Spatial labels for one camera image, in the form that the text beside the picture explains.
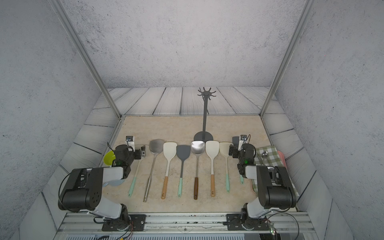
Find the grey spatula mint handle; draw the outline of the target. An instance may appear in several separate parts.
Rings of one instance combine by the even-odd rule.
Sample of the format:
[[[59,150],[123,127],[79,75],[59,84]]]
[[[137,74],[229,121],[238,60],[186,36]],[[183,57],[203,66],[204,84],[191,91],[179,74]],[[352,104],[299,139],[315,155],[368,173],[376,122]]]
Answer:
[[[177,157],[182,162],[181,163],[181,174],[180,174],[180,180],[179,180],[179,187],[178,187],[178,197],[179,198],[182,196],[184,163],[189,158],[190,153],[191,153],[191,146],[189,146],[189,145],[178,145],[177,146]]]

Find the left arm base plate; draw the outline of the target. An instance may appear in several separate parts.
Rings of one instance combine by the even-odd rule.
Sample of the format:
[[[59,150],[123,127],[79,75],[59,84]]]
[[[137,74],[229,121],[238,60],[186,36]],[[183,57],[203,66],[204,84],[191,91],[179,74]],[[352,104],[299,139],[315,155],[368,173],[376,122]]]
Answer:
[[[118,219],[105,220],[102,226],[103,232],[142,232],[144,231],[147,215],[129,214]]]

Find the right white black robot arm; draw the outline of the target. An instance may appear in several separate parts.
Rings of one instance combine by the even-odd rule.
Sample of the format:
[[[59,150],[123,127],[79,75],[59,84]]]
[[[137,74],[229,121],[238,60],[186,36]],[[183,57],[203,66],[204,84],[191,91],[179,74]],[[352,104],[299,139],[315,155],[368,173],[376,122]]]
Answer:
[[[239,174],[256,182],[257,197],[246,203],[241,210],[241,220],[260,219],[266,214],[283,212],[294,208],[297,204],[295,188],[285,165],[273,165],[280,161],[280,155],[274,146],[256,148],[244,143],[242,146],[230,145],[229,155],[238,159]]]

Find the cream utensil mint handle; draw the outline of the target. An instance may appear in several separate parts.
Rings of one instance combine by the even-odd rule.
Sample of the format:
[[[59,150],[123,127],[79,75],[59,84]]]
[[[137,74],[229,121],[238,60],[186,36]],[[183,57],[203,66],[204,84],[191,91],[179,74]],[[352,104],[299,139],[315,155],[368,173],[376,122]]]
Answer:
[[[225,161],[226,161],[226,191],[229,194],[230,193],[230,178],[229,178],[228,158],[230,156],[229,152],[230,152],[230,147],[232,146],[232,144],[229,142],[220,142],[219,145],[220,145],[219,151],[224,156]]]

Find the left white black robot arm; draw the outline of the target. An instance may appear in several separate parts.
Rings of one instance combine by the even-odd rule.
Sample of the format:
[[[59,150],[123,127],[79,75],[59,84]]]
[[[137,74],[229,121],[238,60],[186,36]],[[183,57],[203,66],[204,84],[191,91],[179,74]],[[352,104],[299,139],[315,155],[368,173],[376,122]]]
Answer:
[[[68,174],[66,184],[59,187],[58,207],[73,213],[87,212],[106,221],[129,222],[127,207],[103,197],[106,186],[121,184],[128,178],[131,165],[145,156],[146,146],[134,150],[129,145],[119,145],[113,153],[110,167],[74,169]]]

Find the cream spatula light wood handle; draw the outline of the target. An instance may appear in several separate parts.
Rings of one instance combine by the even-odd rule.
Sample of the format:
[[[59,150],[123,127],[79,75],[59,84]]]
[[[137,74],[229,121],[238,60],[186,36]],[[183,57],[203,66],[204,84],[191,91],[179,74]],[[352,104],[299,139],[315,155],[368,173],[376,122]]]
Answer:
[[[170,164],[171,164],[171,160],[176,156],[177,143],[165,142],[163,145],[163,153],[164,153],[164,156],[167,160],[167,168],[166,168],[165,179],[164,179],[162,195],[161,195],[162,200],[164,200],[166,198]]]

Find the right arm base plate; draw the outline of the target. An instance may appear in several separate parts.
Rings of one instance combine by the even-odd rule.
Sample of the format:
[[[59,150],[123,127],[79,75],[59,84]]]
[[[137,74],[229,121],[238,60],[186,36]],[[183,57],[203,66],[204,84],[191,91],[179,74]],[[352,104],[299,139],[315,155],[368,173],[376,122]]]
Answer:
[[[247,218],[243,220],[240,214],[226,214],[223,225],[228,231],[269,231],[270,227],[266,221]]]

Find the utensil light wood handle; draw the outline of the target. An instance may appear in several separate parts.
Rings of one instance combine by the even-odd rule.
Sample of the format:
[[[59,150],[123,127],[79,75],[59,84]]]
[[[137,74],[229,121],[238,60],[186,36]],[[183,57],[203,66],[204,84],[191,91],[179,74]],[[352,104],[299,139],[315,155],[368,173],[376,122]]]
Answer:
[[[215,173],[214,173],[214,160],[219,154],[220,143],[218,141],[207,141],[206,142],[206,153],[211,159],[211,197],[216,196],[215,190]]]

